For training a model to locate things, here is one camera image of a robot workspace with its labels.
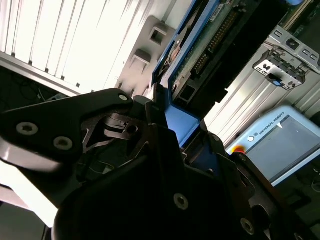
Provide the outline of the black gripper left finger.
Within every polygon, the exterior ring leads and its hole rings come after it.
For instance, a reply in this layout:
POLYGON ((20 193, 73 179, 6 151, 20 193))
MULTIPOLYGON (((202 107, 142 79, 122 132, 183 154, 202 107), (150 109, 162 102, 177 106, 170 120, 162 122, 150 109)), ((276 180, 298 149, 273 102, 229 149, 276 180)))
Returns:
POLYGON ((5 111, 0 115, 0 158, 40 173, 56 173, 94 148, 128 141, 129 153, 145 142, 179 146, 164 110, 117 88, 5 111))

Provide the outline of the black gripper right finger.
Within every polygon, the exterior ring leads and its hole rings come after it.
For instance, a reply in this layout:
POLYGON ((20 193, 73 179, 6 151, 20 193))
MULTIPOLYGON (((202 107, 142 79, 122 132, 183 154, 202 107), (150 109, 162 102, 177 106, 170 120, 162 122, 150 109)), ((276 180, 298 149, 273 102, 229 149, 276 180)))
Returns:
POLYGON ((214 160, 205 170, 217 175, 235 217, 232 240, 313 240, 315 235, 243 153, 228 154, 221 139, 200 123, 203 148, 214 160))

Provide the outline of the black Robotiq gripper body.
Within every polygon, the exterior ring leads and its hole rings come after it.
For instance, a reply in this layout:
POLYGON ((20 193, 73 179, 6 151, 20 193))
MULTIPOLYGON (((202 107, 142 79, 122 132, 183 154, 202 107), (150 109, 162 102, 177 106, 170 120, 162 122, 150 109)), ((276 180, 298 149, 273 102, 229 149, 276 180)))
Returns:
POLYGON ((226 240, 234 236, 222 184, 184 166, 168 186, 145 156, 82 186, 58 210, 54 240, 226 240))

